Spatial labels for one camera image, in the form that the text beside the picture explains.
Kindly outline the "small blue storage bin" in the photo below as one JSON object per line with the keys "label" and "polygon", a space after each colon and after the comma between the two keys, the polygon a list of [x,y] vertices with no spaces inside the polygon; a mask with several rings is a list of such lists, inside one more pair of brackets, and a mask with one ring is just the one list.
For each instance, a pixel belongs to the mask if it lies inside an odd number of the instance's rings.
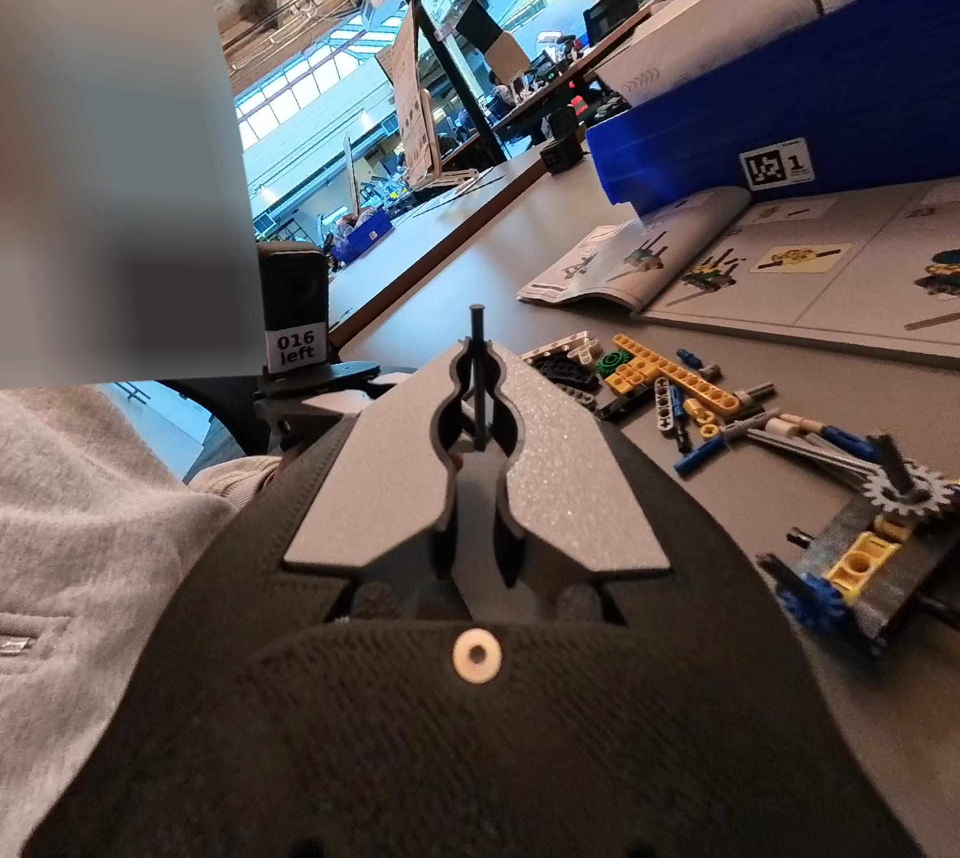
{"label": "small blue storage bin", "polygon": [[378,208],[370,212],[358,225],[335,239],[332,255],[342,265],[353,264],[393,228],[389,211]]}

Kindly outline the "grey lego peg white tip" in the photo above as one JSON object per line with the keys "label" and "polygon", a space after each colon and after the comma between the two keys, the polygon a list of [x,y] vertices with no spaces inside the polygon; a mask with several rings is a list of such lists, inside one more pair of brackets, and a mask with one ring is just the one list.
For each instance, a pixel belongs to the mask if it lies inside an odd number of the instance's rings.
{"label": "grey lego peg white tip", "polygon": [[761,412],[749,418],[736,420],[719,429],[721,437],[732,442],[748,435],[753,430],[759,430],[782,438],[798,437],[803,429],[795,420],[782,417],[778,412]]}

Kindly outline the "black curved lego beam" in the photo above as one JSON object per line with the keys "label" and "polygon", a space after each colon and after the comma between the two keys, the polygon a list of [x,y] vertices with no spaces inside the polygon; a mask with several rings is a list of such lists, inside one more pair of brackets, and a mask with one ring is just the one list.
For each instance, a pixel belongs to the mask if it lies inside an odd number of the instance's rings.
{"label": "black curved lego beam", "polygon": [[599,389],[601,380],[594,368],[569,357],[546,357],[535,361],[533,368],[556,385],[568,386],[588,394]]}

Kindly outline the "person's grey hoodie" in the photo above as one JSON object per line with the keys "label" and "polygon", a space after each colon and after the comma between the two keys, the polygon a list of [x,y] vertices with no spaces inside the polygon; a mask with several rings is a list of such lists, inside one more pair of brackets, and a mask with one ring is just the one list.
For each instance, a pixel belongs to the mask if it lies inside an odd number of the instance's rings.
{"label": "person's grey hoodie", "polygon": [[2,391],[2,856],[86,763],[227,523],[192,522],[186,486],[99,387]]}

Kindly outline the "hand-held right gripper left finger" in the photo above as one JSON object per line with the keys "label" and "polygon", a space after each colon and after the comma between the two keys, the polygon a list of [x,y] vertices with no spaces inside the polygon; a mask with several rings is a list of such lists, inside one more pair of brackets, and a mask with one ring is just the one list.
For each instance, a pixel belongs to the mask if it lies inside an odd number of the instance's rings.
{"label": "hand-held right gripper left finger", "polygon": [[366,407],[283,556],[299,572],[424,585],[457,551],[451,449],[464,432],[470,343],[456,342]]}

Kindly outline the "person's left forearm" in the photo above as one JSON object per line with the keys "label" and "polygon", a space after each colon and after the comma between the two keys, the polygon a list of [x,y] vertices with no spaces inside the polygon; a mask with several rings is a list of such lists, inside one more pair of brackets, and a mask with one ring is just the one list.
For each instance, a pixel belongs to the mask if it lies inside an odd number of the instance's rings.
{"label": "person's left forearm", "polygon": [[270,485],[281,465],[278,455],[260,455],[199,471],[186,486],[190,520],[212,527],[233,519]]}

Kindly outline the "short yellow lego beam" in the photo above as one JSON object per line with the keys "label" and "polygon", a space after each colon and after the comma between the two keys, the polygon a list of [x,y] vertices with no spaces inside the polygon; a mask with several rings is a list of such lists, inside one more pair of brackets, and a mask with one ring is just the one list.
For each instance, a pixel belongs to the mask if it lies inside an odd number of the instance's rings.
{"label": "short yellow lego beam", "polygon": [[604,381],[618,396],[624,396],[638,387],[651,386],[661,374],[658,359],[635,357],[619,365]]}

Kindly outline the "black straight lego beam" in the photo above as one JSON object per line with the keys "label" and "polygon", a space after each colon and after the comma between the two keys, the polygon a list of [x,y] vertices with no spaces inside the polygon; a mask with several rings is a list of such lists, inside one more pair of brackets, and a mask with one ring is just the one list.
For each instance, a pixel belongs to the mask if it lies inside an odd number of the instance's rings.
{"label": "black straight lego beam", "polygon": [[627,393],[617,396],[608,404],[597,408],[594,412],[594,418],[598,421],[618,424],[654,401],[655,392],[653,388],[639,385]]}

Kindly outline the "large blue storage bin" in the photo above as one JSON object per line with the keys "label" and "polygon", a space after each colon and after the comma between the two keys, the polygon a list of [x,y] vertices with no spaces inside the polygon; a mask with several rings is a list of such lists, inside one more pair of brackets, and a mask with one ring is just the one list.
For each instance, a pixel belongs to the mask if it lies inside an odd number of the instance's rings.
{"label": "large blue storage bin", "polygon": [[759,199],[958,175],[958,30],[873,51],[787,36],[590,128],[613,204],[714,186]]}

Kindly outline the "black lego axle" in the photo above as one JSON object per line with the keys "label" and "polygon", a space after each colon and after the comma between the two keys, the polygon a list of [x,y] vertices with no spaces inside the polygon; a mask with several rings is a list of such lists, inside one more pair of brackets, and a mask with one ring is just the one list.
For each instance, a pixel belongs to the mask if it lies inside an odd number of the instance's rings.
{"label": "black lego axle", "polygon": [[473,405],[473,423],[474,423],[474,447],[478,452],[486,449],[488,442],[488,423],[487,423],[487,386],[486,386],[486,360],[487,360],[487,341],[485,335],[485,306],[482,303],[473,303],[469,307],[470,312],[470,355],[472,371],[472,405]]}

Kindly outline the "long yellow lego beam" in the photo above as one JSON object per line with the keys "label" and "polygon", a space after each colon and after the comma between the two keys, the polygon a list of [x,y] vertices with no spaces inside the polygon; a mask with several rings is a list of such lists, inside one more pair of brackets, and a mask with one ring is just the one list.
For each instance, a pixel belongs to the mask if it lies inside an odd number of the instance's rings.
{"label": "long yellow lego beam", "polygon": [[666,358],[636,340],[624,334],[617,334],[612,338],[616,348],[623,348],[634,357],[644,359],[658,359],[661,375],[668,378],[686,391],[689,396],[702,401],[715,415],[732,418],[739,412],[740,405],[733,393],[704,381],[698,372],[693,372],[685,365],[670,358]]}

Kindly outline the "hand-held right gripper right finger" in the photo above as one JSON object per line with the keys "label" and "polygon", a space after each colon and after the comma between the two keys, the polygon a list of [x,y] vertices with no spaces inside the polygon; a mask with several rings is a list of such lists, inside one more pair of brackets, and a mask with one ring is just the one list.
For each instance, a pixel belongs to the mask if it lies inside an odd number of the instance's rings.
{"label": "hand-held right gripper right finger", "polygon": [[490,548],[505,616],[552,616],[571,587],[668,576],[671,562],[602,424],[507,348],[486,342]]}

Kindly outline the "white angled lego beam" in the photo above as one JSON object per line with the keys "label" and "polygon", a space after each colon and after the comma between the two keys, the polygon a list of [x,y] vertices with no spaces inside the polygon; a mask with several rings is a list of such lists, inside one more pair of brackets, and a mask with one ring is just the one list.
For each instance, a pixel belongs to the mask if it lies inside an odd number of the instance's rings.
{"label": "white angled lego beam", "polygon": [[589,366],[596,361],[603,349],[597,339],[587,331],[580,331],[553,342],[523,352],[522,361],[534,365],[547,359],[567,358]]}

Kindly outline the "partly built lego model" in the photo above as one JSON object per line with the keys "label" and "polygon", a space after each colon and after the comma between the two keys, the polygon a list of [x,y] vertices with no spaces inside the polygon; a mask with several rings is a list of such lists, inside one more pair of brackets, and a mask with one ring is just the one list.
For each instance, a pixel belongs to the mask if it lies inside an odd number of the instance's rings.
{"label": "partly built lego model", "polygon": [[868,438],[882,471],[818,533],[793,528],[796,564],[757,558],[784,610],[810,633],[878,657],[915,616],[958,631],[958,605],[938,592],[958,564],[958,482],[906,458],[888,434]]}

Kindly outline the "black monitor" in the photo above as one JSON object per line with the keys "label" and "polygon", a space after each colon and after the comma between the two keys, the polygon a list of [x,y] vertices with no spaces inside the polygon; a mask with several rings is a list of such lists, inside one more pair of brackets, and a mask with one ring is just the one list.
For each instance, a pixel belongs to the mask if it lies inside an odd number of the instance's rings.
{"label": "black monitor", "polygon": [[582,13],[586,42],[595,47],[599,42],[636,14],[642,0],[598,0]]}

